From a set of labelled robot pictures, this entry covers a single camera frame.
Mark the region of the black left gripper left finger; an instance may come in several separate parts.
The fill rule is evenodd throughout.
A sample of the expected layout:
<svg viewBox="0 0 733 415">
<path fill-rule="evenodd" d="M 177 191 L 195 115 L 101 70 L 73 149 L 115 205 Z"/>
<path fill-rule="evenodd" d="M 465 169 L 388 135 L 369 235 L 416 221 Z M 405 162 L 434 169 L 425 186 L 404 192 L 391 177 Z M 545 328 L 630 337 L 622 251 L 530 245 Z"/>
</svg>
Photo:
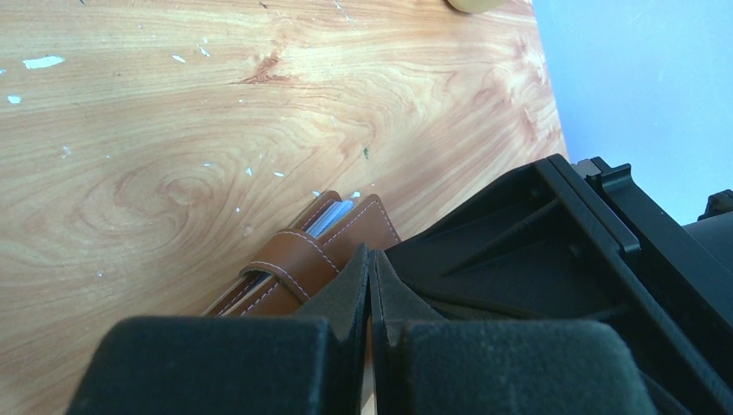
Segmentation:
<svg viewBox="0 0 733 415">
<path fill-rule="evenodd" d="M 139 316 L 114 325 L 71 414 L 357 414 L 368 250 L 283 317 Z"/>
</svg>

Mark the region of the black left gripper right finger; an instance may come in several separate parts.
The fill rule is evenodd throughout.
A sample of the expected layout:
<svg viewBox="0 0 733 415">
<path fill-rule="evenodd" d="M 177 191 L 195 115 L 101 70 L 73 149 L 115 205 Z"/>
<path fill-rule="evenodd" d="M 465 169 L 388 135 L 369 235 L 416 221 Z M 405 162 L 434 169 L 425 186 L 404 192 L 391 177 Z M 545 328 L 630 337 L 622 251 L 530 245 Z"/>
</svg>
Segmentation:
<svg viewBox="0 0 733 415">
<path fill-rule="evenodd" d="M 653 414 L 621 337 L 589 320 L 449 320 L 369 255 L 380 414 Z"/>
</svg>

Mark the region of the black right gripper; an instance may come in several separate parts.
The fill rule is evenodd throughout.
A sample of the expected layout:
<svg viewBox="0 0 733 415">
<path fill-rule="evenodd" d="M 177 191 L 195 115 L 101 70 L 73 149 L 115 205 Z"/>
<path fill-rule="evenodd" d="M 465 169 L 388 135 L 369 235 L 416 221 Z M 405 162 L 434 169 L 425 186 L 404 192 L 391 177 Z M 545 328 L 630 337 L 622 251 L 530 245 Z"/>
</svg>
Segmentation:
<svg viewBox="0 0 733 415">
<path fill-rule="evenodd" d="M 680 225 L 629 164 L 553 155 L 507 172 L 386 255 L 445 316 L 604 322 L 661 411 L 732 411 L 729 189 Z"/>
</svg>

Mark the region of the brown leather card holder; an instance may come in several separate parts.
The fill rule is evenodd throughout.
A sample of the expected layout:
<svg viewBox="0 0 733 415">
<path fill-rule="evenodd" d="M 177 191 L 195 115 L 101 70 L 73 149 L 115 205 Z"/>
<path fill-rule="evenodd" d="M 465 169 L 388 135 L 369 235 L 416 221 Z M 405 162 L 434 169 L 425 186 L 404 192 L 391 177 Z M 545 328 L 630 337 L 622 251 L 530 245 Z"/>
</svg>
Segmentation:
<svg viewBox="0 0 733 415">
<path fill-rule="evenodd" d="M 400 237 L 382 200 L 318 195 L 286 228 L 275 232 L 239 273 L 207 316 L 285 316 L 307 303 L 346 266 L 360 246 L 385 250 Z"/>
</svg>

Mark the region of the yellow oval card tray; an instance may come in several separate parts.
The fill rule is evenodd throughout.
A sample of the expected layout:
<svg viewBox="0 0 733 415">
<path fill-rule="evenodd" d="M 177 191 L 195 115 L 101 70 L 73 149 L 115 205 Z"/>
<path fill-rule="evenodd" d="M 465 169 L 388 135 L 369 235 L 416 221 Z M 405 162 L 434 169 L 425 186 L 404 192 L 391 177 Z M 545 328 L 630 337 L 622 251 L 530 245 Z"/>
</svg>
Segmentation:
<svg viewBox="0 0 733 415">
<path fill-rule="evenodd" d="M 447 0 L 447 3 L 457 11 L 466 14 L 481 14 L 493 10 L 506 0 Z"/>
</svg>

